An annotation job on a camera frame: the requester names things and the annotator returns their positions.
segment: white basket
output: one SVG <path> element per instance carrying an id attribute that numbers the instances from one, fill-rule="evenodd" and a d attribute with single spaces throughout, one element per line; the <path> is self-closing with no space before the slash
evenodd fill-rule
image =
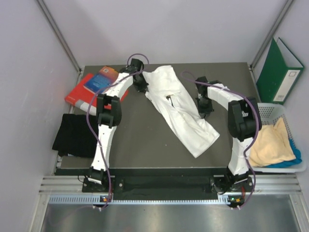
<path id="1" fill-rule="evenodd" d="M 289 126 L 286 115 L 284 114 L 285 108 L 282 105 L 271 104 L 271 103 L 258 103 L 258 107 L 263 125 L 274 125 L 276 124 L 276 122 L 280 117 L 283 118 L 285 127 L 288 131 L 289 139 L 291 139 L 293 141 L 293 144 L 295 145 L 291 128 Z M 288 168 L 253 167 L 253 169 L 257 172 L 264 172 L 264 173 L 296 173 L 296 172 L 303 172 L 306 169 L 306 167 L 307 167 L 306 162 L 302 161 L 300 164 L 296 164 Z"/>

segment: white wall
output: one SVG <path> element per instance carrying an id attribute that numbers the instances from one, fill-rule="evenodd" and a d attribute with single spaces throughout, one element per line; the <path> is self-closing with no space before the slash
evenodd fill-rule
<path id="1" fill-rule="evenodd" d="M 251 62 L 285 0 L 45 0 L 81 65 Z"/>
<path id="2" fill-rule="evenodd" d="M 281 37 L 294 54 L 302 61 L 305 70 L 290 94 L 285 107 L 293 128 L 293 136 L 299 149 L 302 151 L 303 160 L 309 164 L 309 1 L 296 0 L 290 12 L 278 29 L 275 39 Z M 267 51 L 255 69 L 258 77 L 264 65 Z M 298 174 L 298 181 L 309 205 L 309 169 Z"/>
<path id="3" fill-rule="evenodd" d="M 23 232 L 77 73 L 35 1 L 2 1 L 0 32 L 0 230 Z"/>

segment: white garment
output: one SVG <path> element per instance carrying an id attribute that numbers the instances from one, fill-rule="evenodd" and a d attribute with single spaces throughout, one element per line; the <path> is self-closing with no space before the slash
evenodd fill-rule
<path id="1" fill-rule="evenodd" d="M 146 97 L 183 145 L 195 158 L 199 157 L 220 134 L 200 118 L 193 99 L 170 65 L 158 67 L 153 72 L 143 72 L 143 75 L 149 84 Z"/>

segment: black cloth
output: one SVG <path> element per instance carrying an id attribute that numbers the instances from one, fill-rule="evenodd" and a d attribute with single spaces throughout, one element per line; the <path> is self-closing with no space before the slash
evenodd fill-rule
<path id="1" fill-rule="evenodd" d="M 98 123 L 95 116 L 89 116 L 90 125 L 98 135 Z M 53 150 L 59 154 L 71 154 L 77 157 L 93 158 L 97 140 L 90 131 L 86 115 L 64 114 L 61 126 L 53 144 Z"/>

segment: yellow towel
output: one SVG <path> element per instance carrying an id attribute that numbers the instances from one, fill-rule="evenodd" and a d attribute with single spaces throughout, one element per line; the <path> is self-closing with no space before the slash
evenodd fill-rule
<path id="1" fill-rule="evenodd" d="M 275 126 L 262 126 L 251 148 L 249 156 L 250 165 L 253 167 L 264 167 L 294 159 L 295 155 L 290 146 L 283 118 L 279 118 Z"/>

